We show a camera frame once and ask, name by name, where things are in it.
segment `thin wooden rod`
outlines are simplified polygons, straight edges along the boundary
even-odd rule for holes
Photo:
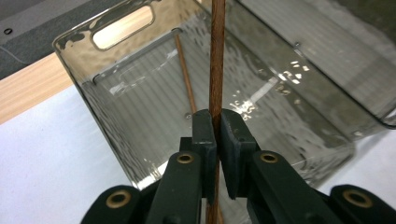
[[[175,42],[177,47],[178,58],[180,59],[181,71],[183,72],[184,83],[186,84],[187,94],[189,95],[191,113],[194,114],[197,111],[197,106],[194,100],[194,93],[192,92],[186,60],[184,59],[183,48],[181,47],[180,38],[178,37],[178,35],[175,35]]]
[[[212,0],[212,31],[210,43],[209,112],[216,141],[220,142],[224,54],[225,0]],[[206,205],[206,224],[216,224],[219,209],[219,156],[216,162],[215,200]]]

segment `metal grommet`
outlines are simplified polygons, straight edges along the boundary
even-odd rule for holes
[[[372,200],[364,193],[355,189],[347,189],[343,192],[344,198],[358,207],[369,208],[373,206]]]
[[[108,196],[106,205],[109,208],[120,208],[131,201],[131,194],[125,189],[117,190]]]
[[[194,161],[194,157],[188,153],[183,153],[177,157],[177,161],[183,164],[187,164]]]
[[[268,163],[276,163],[277,162],[277,156],[272,153],[262,153],[260,155],[260,158],[262,159],[262,161],[265,161]]]

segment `white surface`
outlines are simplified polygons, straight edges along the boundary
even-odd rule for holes
[[[104,190],[129,185],[75,87],[0,126],[0,223],[79,223]],[[396,207],[396,132],[358,143],[321,190],[354,184]]]
[[[396,208],[396,131],[364,138],[356,144],[355,157],[319,190],[329,195],[333,186],[355,185],[371,191]]]

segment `clamp jaw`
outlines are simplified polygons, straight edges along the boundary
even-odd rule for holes
[[[253,223],[396,223],[396,211],[365,189],[311,189],[281,155],[260,150],[232,110],[222,110],[220,134],[217,143],[209,112],[196,112],[192,137],[180,139],[161,181],[106,190],[82,223],[200,223],[201,199],[214,200],[218,154],[230,198],[247,198]]]

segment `clear plastic container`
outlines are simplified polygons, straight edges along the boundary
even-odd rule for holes
[[[147,25],[107,48],[95,44],[95,34],[142,7],[152,13]],[[242,12],[227,13],[236,17]],[[197,108],[208,108],[210,20],[205,6],[191,0],[130,1],[53,43],[132,185],[139,189],[161,178],[168,158],[178,151],[180,137],[191,136],[191,107],[176,38]],[[223,107],[241,114],[261,149],[282,154],[308,183],[317,185],[352,156],[353,144],[240,35],[226,31]],[[304,83],[309,77],[293,80]],[[226,190],[221,192],[225,218],[233,221],[227,223],[247,219],[246,213],[233,212],[245,205],[228,203]]]

